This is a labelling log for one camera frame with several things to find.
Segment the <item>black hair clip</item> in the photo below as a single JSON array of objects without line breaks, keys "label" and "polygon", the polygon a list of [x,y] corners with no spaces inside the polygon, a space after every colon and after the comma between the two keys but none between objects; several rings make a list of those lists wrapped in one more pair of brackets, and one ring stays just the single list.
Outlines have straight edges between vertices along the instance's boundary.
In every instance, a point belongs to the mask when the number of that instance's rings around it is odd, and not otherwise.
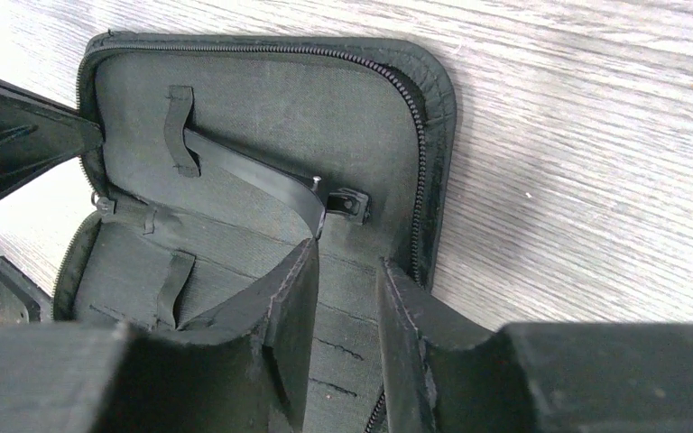
[{"label": "black hair clip", "polygon": [[371,197],[339,186],[320,176],[304,177],[247,156],[190,129],[183,131],[186,147],[240,180],[256,187],[293,210],[314,238],[321,237],[328,214],[365,224],[371,216]]}]

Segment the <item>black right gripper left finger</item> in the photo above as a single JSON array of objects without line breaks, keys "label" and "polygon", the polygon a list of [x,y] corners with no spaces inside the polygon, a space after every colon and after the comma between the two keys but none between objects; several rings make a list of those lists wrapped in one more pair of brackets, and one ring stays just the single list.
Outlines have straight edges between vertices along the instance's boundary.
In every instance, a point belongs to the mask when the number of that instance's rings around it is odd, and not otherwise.
[{"label": "black right gripper left finger", "polygon": [[177,331],[0,326],[0,432],[300,432],[315,240]]}]

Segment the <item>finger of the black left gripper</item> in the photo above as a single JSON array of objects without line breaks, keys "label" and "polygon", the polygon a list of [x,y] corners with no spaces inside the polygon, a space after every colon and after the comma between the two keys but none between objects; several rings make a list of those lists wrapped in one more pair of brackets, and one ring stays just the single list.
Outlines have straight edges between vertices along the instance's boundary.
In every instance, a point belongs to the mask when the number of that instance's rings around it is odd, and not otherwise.
[{"label": "finger of the black left gripper", "polygon": [[101,143],[75,110],[0,79],[0,200]]}]

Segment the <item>black zip tool case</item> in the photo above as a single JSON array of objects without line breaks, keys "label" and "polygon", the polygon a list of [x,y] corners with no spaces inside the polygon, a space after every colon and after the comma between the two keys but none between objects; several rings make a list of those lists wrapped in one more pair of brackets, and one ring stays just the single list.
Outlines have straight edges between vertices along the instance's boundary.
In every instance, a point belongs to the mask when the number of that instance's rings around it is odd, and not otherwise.
[{"label": "black zip tool case", "polygon": [[[177,331],[315,240],[319,285],[300,432],[384,432],[376,282],[430,286],[457,125],[441,62],[403,40],[112,32],[79,65],[95,212],[60,268],[53,316]],[[304,177],[359,189],[363,225],[319,239],[289,207],[183,142],[190,129]]]}]

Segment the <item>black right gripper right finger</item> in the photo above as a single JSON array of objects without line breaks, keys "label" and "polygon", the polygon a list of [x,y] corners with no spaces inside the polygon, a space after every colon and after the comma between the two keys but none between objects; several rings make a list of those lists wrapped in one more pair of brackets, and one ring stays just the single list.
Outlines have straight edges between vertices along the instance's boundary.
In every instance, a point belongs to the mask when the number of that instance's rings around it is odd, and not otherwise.
[{"label": "black right gripper right finger", "polygon": [[493,332],[387,259],[376,293],[392,432],[693,432],[693,324]]}]

